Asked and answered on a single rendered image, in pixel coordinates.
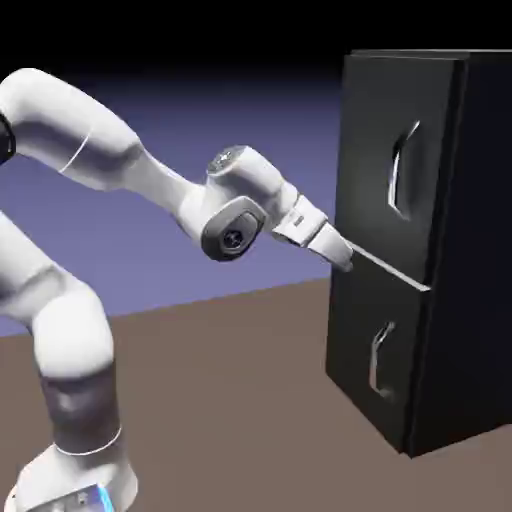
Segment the black cabinet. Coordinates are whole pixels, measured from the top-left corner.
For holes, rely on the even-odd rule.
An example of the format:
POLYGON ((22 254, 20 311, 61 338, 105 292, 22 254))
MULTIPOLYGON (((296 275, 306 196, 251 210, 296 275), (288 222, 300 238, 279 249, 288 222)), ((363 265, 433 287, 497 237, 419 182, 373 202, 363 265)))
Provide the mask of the black cabinet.
POLYGON ((512 51, 359 50, 465 63, 405 453, 512 425, 512 51))

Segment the black cabinet door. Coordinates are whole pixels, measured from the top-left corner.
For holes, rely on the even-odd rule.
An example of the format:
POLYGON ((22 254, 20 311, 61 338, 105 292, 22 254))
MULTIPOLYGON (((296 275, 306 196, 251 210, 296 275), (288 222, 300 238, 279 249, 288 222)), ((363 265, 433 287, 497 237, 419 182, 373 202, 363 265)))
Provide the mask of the black cabinet door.
POLYGON ((362 252, 394 268, 418 288, 432 282, 465 63, 455 58, 352 54, 342 80, 336 222, 362 252), (392 150, 420 120, 400 163, 401 219, 387 204, 392 150))
POLYGON ((416 382, 417 349, 423 342, 429 294, 356 255, 353 269, 331 275, 325 369, 355 407, 399 452, 407 450, 416 382), (368 384, 371 342, 387 322, 395 329, 379 352, 378 381, 391 400, 368 384))

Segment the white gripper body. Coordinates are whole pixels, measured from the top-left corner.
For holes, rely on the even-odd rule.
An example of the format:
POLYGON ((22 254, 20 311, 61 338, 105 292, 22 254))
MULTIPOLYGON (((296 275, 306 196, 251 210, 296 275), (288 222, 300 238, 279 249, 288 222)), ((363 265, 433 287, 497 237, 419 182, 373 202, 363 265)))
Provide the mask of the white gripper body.
POLYGON ((307 249, 343 272, 352 270, 353 249, 329 222, 313 236, 307 249))

